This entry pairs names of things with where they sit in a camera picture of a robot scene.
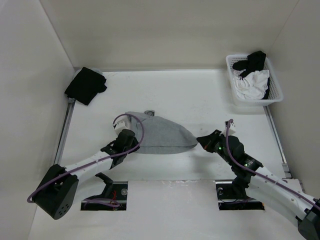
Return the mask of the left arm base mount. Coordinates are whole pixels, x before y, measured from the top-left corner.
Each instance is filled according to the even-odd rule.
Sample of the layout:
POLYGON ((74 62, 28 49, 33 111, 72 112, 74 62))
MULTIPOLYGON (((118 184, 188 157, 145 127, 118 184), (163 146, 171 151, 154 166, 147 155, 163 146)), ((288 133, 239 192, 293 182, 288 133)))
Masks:
POLYGON ((104 188, 97 194, 86 197, 81 202, 81 211, 126 211, 128 188, 127 181, 113 181, 102 172, 95 175, 99 178, 104 188))

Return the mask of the grey tank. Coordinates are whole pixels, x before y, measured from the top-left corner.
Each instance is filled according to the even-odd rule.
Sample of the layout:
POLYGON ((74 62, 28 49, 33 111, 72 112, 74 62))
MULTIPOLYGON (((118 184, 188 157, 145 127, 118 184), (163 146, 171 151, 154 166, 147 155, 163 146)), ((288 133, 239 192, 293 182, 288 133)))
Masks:
POLYGON ((92 71, 100 74, 100 75, 103 75, 103 72, 102 72, 100 69, 98 69, 98 68, 92 67, 92 68, 90 68, 90 69, 91 69, 92 71))
POLYGON ((155 111, 126 113, 130 129, 138 140, 143 138, 137 153, 171 155, 184 153, 194 148, 196 137, 182 125, 155 115, 155 111))

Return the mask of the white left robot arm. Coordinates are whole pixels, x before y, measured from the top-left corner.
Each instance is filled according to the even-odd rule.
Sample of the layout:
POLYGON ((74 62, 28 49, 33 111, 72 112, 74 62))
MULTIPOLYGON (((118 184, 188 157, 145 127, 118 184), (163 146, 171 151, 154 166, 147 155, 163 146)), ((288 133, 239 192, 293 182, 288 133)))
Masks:
POLYGON ((80 198, 82 205, 118 208, 120 203, 117 199, 109 198, 113 192, 114 181, 104 172, 121 164, 128 154, 137 151, 142 141, 136 138, 132 130, 124 129, 114 141, 93 156, 68 166, 52 165, 27 202, 35 203, 52 219, 58 220, 70 210, 81 184, 97 177, 102 182, 96 185, 95 193, 80 198))

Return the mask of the black tank top in basket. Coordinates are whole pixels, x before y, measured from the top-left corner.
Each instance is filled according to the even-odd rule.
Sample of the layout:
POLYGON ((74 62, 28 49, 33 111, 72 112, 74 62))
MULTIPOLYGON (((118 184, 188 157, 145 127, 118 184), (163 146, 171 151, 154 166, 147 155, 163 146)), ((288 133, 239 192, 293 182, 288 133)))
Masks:
POLYGON ((245 78, 250 73, 262 71, 264 69, 266 54, 262 51, 256 51, 247 56, 247 60, 235 62, 232 68, 236 71, 242 71, 240 77, 245 78))

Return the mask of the white plastic basket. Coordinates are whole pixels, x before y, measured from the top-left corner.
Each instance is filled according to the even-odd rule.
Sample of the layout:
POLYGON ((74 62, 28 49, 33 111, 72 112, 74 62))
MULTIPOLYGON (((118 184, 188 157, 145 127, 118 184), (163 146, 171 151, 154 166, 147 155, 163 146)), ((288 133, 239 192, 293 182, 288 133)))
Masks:
POLYGON ((239 107, 265 107, 284 99, 282 89, 268 58, 262 70, 254 70, 242 77, 244 70, 235 70, 234 64, 246 61, 246 54, 232 54, 226 58, 227 72, 233 102, 239 107))

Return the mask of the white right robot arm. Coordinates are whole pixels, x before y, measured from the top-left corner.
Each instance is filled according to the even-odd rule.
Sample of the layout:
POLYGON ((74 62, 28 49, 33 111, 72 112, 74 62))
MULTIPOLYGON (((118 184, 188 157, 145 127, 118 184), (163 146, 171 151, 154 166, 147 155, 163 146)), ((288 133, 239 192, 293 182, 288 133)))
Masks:
POLYGON ((225 136, 221 131, 197 137, 201 147, 218 154, 236 175, 232 192, 238 198, 255 199, 281 214, 297 227, 306 240, 320 238, 319 199, 295 190, 280 177, 270 172, 261 162, 245 152, 236 136, 225 136))

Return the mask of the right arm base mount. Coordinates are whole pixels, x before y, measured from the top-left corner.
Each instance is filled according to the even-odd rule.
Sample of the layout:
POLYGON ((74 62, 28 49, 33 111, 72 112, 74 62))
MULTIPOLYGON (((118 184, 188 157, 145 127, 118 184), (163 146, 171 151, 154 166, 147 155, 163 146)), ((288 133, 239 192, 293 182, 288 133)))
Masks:
POLYGON ((262 202, 247 196, 244 182, 238 177, 233 180, 217 180, 215 188, 220 211, 265 210, 262 202))

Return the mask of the folded grey tank top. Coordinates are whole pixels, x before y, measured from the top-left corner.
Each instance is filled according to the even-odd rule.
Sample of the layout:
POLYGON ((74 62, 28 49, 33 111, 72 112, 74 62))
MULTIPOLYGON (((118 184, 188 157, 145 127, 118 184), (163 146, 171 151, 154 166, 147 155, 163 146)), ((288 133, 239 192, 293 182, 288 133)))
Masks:
POLYGON ((100 74, 100 75, 103 75, 103 72, 102 72, 100 69, 98 69, 98 68, 92 67, 92 68, 90 68, 90 69, 91 69, 92 71, 100 74))

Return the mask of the white tank top in basket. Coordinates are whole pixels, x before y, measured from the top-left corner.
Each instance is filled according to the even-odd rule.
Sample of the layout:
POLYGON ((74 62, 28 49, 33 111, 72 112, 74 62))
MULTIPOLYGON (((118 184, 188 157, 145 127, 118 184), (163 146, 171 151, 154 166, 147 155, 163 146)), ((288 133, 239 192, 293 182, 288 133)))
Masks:
POLYGON ((261 70, 240 77, 243 71, 233 71, 233 84, 238 98, 241 100, 265 100, 270 91, 270 71, 261 70))

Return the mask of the folded black tank top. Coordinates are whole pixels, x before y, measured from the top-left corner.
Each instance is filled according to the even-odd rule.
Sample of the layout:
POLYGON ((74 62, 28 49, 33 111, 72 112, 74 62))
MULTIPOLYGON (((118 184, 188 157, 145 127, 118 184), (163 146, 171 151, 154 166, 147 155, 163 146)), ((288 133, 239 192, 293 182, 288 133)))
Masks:
POLYGON ((91 67, 82 67, 73 77, 64 94, 81 104, 88 106, 97 94, 107 90, 107 79, 93 70, 91 67))

